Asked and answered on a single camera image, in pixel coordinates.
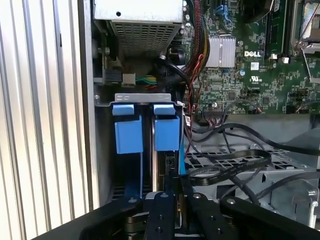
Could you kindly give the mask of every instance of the motherboard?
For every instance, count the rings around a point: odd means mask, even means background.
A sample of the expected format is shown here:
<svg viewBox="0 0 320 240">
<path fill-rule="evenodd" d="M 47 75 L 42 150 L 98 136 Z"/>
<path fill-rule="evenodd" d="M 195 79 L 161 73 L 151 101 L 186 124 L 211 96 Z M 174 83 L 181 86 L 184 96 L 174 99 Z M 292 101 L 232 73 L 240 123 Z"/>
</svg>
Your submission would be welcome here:
<svg viewBox="0 0 320 240">
<path fill-rule="evenodd" d="M 320 78 L 320 58 L 295 54 L 286 39 L 285 29 L 290 33 L 288 24 L 292 24 L 288 23 L 288 12 L 294 10 L 290 2 L 296 1 L 271 1 L 270 12 L 257 21 L 248 22 L 241 1 L 205 0 L 210 57 L 199 78 L 198 113 L 222 112 L 227 104 L 240 99 L 259 106 L 262 114 L 319 113 L 320 104 L 315 101 L 320 101 L 320 83 L 312 79 Z M 298 13 L 302 17 L 296 20 L 297 35 L 303 28 L 319 28 L 318 4 L 300 6 Z M 306 25 L 303 16 L 310 15 L 314 15 L 312 22 Z M 194 34 L 189 19 L 186 10 L 182 34 L 186 58 L 190 57 Z M 219 52 L 223 41 L 229 41 L 231 46 Z M 199 88 L 199 82 L 195 81 L 193 86 Z M 255 112 L 246 104 L 238 104 L 232 113 Z"/>
</svg>

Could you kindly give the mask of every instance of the capacitor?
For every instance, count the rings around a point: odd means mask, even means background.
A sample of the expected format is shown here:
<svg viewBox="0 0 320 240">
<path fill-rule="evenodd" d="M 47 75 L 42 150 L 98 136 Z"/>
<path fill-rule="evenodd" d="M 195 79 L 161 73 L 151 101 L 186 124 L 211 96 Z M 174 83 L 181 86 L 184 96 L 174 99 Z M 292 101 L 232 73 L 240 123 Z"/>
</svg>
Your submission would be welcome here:
<svg viewBox="0 0 320 240">
<path fill-rule="evenodd" d="M 239 71 L 236 72 L 236 74 L 240 77 L 243 78 L 246 75 L 246 71 L 244 69 L 240 69 Z"/>
</svg>

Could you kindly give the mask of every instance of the dell logo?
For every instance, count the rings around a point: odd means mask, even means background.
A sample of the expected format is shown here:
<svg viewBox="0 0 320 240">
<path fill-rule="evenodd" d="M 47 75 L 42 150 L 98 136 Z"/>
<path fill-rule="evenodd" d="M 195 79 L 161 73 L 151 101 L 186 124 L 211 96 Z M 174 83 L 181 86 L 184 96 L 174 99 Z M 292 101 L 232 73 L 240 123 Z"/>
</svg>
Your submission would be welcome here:
<svg viewBox="0 0 320 240">
<path fill-rule="evenodd" d="M 245 57 L 255 57 L 255 58 L 261 58 L 259 51 L 244 51 Z"/>
</svg>

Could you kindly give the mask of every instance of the chip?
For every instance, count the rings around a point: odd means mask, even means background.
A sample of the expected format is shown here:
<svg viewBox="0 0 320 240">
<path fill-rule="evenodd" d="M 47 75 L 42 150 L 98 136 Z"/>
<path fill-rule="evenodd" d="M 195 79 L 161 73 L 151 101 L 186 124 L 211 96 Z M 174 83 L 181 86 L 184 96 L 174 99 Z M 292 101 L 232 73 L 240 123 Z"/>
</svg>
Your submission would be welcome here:
<svg viewBox="0 0 320 240">
<path fill-rule="evenodd" d="M 235 91 L 229 91 L 228 92 L 228 100 L 233 101 L 236 99 L 236 92 Z"/>
<path fill-rule="evenodd" d="M 270 102 L 269 97 L 263 97 L 263 98 L 262 98 L 262 104 L 263 104 L 263 105 L 268 105 L 269 102 Z"/>
</svg>

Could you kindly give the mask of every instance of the metal bracket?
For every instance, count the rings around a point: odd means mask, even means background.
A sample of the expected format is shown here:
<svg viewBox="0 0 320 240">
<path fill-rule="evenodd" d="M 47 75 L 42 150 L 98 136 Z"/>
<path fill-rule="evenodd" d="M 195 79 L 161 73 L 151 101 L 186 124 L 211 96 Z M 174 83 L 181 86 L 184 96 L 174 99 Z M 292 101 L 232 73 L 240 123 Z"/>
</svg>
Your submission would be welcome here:
<svg viewBox="0 0 320 240">
<path fill-rule="evenodd" d="M 309 68 L 309 65 L 308 65 L 306 53 L 308 53 L 308 50 L 312 49 L 313 47 L 312 47 L 312 44 L 309 45 L 309 46 L 307 48 L 304 48 L 304 49 L 301 48 L 300 49 L 300 56 L 302 57 L 303 66 L 304 66 L 305 72 L 307 74 L 307 77 L 310 80 L 310 83 L 312 83 L 312 84 L 320 84 L 320 78 L 319 77 L 312 77 L 311 72 L 310 72 L 310 68 Z M 316 48 L 313 48 L 312 51 L 320 52 L 320 46 L 317 46 Z"/>
<path fill-rule="evenodd" d="M 254 226 L 263 239 L 316 240 L 320 236 L 313 228 L 237 197 L 223 198 L 220 210 L 232 217 L 236 225 Z"/>
<path fill-rule="evenodd" d="M 92 240 L 109 239 L 119 227 L 122 219 L 142 209 L 139 198 L 122 197 L 77 219 L 67 222 L 33 240 Z"/>
<path fill-rule="evenodd" d="M 175 196 L 160 192 L 154 197 L 144 234 L 145 240 L 175 239 Z"/>
<path fill-rule="evenodd" d="M 210 201 L 204 194 L 194 193 L 187 196 L 192 210 L 208 240 L 237 240 L 236 231 L 231 228 L 221 214 L 219 204 Z"/>
</svg>

